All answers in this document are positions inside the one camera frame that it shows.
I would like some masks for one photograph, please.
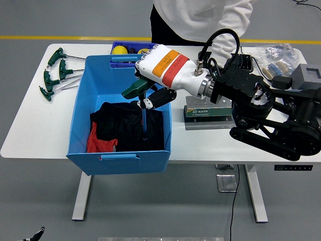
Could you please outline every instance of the orange label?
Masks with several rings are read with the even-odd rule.
[[[174,59],[179,56],[179,52],[175,50],[170,50],[168,54],[166,54],[161,61],[155,66],[152,70],[152,73],[156,75],[158,78],[162,76],[166,68],[174,61]]]
[[[163,76],[162,82],[169,88],[172,87],[173,80],[180,69],[184,66],[184,64],[189,60],[189,58],[184,55],[179,55],[173,62],[173,64],[168,68],[166,73]]]

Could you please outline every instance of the person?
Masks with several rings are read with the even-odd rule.
[[[232,29],[241,37],[250,24],[256,0],[153,0],[150,14],[151,42],[164,45],[204,46],[220,29]],[[233,36],[214,39],[211,57],[220,67],[236,48]]]

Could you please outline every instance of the white table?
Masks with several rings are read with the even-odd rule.
[[[89,55],[109,54],[112,45],[109,44],[52,44],[50,45],[37,69],[26,96],[20,106],[17,116],[10,128],[8,136],[2,146],[1,155],[8,159],[67,159],[69,145],[70,123],[77,89],[61,91],[48,102],[40,93],[39,85],[44,87],[43,73],[48,60],[59,48],[70,56],[87,57]],[[201,47],[171,46],[171,48],[196,60]],[[250,53],[256,48],[243,48],[243,52]],[[301,52],[298,51],[300,62],[306,63]],[[69,61],[68,69],[81,69],[83,61]],[[50,68],[51,79],[58,79],[58,64]],[[172,102],[172,152],[170,163],[198,163],[198,164],[245,164],[253,206],[257,222],[267,222],[264,202],[256,174],[262,164],[298,164],[313,165],[321,160],[321,153],[302,156],[299,161],[291,162],[258,148],[236,141],[229,135],[228,129],[186,131],[183,107],[188,93],[179,90],[177,99]],[[270,119],[282,121],[284,114],[273,111]],[[91,176],[82,173],[78,195],[76,199],[73,220],[83,220]]]

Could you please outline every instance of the black cloth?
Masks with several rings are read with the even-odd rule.
[[[97,139],[117,139],[117,152],[164,150],[163,113],[147,109],[146,118],[147,140],[144,140],[142,113],[137,101],[105,102],[98,111],[90,114],[91,124],[97,123]]]
[[[204,46],[205,43],[189,41],[178,36],[157,12],[155,6],[150,14],[151,42],[164,45]]]

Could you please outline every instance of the yellow object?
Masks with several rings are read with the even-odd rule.
[[[149,49],[140,49],[140,50],[138,51],[138,54],[141,54],[142,51],[147,52],[148,50],[149,50]]]
[[[115,48],[113,48],[111,54],[128,54],[128,52],[124,46],[118,45]]]

